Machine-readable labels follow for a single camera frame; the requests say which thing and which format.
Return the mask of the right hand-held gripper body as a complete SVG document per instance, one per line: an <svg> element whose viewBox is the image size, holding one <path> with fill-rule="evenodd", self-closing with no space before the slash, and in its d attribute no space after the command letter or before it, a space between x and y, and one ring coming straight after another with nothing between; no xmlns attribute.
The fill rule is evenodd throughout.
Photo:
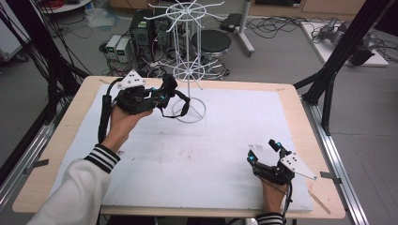
<svg viewBox="0 0 398 225"><path fill-rule="evenodd" d="M297 153L281 157L276 166L268 166L261 162L252 167L253 174L277 185L288 185L296 174L316 180L317 176L310 170Z"/></svg>

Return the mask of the black bow tie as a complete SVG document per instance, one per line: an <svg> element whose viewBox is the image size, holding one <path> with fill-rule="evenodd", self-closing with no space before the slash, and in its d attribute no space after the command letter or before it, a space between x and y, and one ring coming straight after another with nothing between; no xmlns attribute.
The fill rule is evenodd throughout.
<svg viewBox="0 0 398 225"><path fill-rule="evenodd" d="M177 82L176 82L175 77L172 74L163 75L162 76L162 84L165 84L168 87L168 92L165 94L165 96L167 96L167 98L168 98L168 103L169 103L170 98L173 98L174 96L178 96L180 99L185 101L185 104L183 105L181 113L179 115L172 115L172 118L178 118L178 117L182 117L182 116L186 115L189 110L189 107L190 107L191 99L176 89ZM160 110L161 110L162 116L167 117L167 115L165 115L163 113L164 109L160 109Z"/></svg>

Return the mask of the white wire display rack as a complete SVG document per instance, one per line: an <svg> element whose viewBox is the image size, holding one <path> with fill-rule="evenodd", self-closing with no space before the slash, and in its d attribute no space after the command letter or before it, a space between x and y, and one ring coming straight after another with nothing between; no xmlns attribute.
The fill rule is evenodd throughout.
<svg viewBox="0 0 398 225"><path fill-rule="evenodd" d="M153 9L164 9L160 15L145 17L148 21L157 19L169 19L172 23L168 32L173 34L176 61L173 66L173 75L178 81L178 91L181 91L191 101L184 105L180 100L172 107L172 114L177 116L187 109L184 116L177 118L186 124L194 124L203 120L207 115L207 106L203 100L193 95L193 86L200 90L199 82L206 74L206 68L202 64L202 19L211 13L207 12L215 4L201 5L197 0L190 2L175 2L169 6L149 6Z"/></svg>

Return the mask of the person's left hand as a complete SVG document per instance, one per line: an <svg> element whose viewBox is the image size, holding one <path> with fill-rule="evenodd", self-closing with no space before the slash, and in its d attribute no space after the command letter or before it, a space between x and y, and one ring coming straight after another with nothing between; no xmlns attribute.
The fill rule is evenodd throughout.
<svg viewBox="0 0 398 225"><path fill-rule="evenodd" d="M153 111L150 110L139 114L126 114L115 106L111 114L110 131L101 144L116 153L129 138L130 132L138 122L152 113Z"/></svg>

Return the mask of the white bench power supply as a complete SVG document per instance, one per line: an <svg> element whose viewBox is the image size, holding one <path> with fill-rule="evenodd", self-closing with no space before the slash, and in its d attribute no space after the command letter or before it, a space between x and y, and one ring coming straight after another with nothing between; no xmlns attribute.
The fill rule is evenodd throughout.
<svg viewBox="0 0 398 225"><path fill-rule="evenodd" d="M106 50L108 53L108 57L111 60L117 59L116 47L118 45L119 40L121 39L120 35L113 35L111 39L106 44Z"/></svg>
<svg viewBox="0 0 398 225"><path fill-rule="evenodd" d="M127 37L123 37L119 40L116 47L116 54L120 63L128 63L132 57L132 49L130 40Z"/></svg>

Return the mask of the grey metal clip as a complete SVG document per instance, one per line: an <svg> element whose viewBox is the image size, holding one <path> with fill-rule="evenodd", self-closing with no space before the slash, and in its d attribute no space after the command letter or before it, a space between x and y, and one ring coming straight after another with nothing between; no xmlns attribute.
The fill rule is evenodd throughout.
<svg viewBox="0 0 398 225"><path fill-rule="evenodd" d="M42 166L46 166L49 164L49 160L48 159L43 159L43 160L38 160L33 162L30 166L26 167L23 170L24 174L30 174L35 168L37 167L42 167Z"/></svg>
<svg viewBox="0 0 398 225"><path fill-rule="evenodd" d="M333 181L334 184L342 184L342 179L337 177L334 173L331 172L320 172L320 176L322 178L330 179Z"/></svg>

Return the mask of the thin wooden stick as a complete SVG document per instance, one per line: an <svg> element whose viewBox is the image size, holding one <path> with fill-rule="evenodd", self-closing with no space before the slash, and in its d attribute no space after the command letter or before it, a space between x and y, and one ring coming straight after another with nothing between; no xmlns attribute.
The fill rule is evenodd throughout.
<svg viewBox="0 0 398 225"><path fill-rule="evenodd" d="M328 214L330 215L330 210L326 207L325 204L323 204L323 202L314 194L312 193L310 190L308 190L310 196L314 199L314 201Z"/></svg>

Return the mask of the black computer tower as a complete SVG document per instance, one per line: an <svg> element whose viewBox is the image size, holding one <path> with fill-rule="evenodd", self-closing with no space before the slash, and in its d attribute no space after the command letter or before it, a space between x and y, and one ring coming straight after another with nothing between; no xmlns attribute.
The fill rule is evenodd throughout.
<svg viewBox="0 0 398 225"><path fill-rule="evenodd" d="M154 61L151 50L154 41L154 23L149 20L151 9L137 9L130 23L130 36L137 58L144 57L148 62Z"/></svg>

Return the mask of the white foam mat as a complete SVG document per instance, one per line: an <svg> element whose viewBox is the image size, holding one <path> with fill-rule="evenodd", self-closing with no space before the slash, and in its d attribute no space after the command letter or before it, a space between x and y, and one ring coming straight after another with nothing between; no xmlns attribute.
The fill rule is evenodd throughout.
<svg viewBox="0 0 398 225"><path fill-rule="evenodd" d="M258 210L262 186L247 155L273 166L274 140L295 148L282 89L237 90L224 83L192 88L192 108L180 119L154 111L120 149L104 207ZM204 112L203 118L194 113Z"/></svg>

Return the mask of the clear plastic bag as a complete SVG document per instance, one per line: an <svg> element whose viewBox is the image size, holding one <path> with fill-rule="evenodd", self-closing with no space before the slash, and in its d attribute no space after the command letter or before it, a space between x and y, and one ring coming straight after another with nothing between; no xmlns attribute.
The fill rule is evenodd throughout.
<svg viewBox="0 0 398 225"><path fill-rule="evenodd" d="M90 28L98 28L100 30L110 30L115 27L119 19L105 8L90 8L84 11L87 25Z"/></svg>

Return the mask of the black round stool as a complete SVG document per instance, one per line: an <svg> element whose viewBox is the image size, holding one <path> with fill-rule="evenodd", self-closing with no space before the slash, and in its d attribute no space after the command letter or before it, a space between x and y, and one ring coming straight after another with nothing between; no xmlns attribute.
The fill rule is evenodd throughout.
<svg viewBox="0 0 398 225"><path fill-rule="evenodd" d="M232 44L231 38L219 30L202 30L191 37L191 46L200 55L198 78L221 80L230 74L230 69L221 60Z"/></svg>

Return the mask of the black flat box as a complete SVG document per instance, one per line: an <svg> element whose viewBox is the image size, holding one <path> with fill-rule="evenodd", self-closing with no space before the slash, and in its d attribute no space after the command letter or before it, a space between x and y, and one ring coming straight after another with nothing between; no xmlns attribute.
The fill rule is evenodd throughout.
<svg viewBox="0 0 398 225"><path fill-rule="evenodd" d="M233 33L235 29L240 26L242 15L240 13L232 13L227 16L220 24L220 28L223 31Z"/></svg>

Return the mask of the white metal stand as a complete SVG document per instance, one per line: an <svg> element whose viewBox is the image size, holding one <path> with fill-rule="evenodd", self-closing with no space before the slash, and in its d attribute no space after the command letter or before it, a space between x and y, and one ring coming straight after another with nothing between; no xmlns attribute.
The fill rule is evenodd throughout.
<svg viewBox="0 0 398 225"><path fill-rule="evenodd" d="M242 12L241 12L241 19L240 19L240 24L235 28L237 37L239 38L242 47L247 53L248 57L251 57L253 53L255 52L255 49L249 39L247 38L245 34L245 29L246 29L246 22L249 16L249 9L251 5L252 0L243 0L243 7L242 7Z"/></svg>

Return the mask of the white cabinet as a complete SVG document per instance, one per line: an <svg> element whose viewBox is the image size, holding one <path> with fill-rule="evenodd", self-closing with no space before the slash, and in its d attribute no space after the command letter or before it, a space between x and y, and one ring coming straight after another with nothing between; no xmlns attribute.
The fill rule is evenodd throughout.
<svg viewBox="0 0 398 225"><path fill-rule="evenodd" d="M12 28L25 43L28 43L30 41L30 37L27 35L17 17L8 6L4 6L4 9L6 12L5 17L10 18ZM6 62L9 61L14 55L17 54L18 51L22 49L22 47L23 46L20 41L0 19L0 59Z"/></svg>

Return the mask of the black metal frame strut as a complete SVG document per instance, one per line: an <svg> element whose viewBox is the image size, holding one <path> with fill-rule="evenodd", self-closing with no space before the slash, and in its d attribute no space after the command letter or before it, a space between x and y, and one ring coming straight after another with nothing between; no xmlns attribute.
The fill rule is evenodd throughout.
<svg viewBox="0 0 398 225"><path fill-rule="evenodd" d="M330 135L329 119L335 79L346 60L353 54L357 45L391 1L366 0L324 66L314 75L294 84L296 89L311 85L302 98L312 106L317 106L320 97L324 96L321 128L328 136Z"/></svg>
<svg viewBox="0 0 398 225"><path fill-rule="evenodd" d="M68 61L58 50L50 30L54 30L58 34L68 55L74 55L61 33L55 30L57 25L48 26L46 20L43 19L39 2L40 0L5 0L6 5L15 15L15 19L8 16L3 9L3 4L0 3L0 20L33 60L37 71L47 83L48 97L48 102L38 118L25 133L5 164L0 167L0 186L6 183L38 130L57 117L56 107L58 104L64 103L76 95L81 86L78 83L79 79L83 80L91 76L88 70L76 67L72 60Z"/></svg>

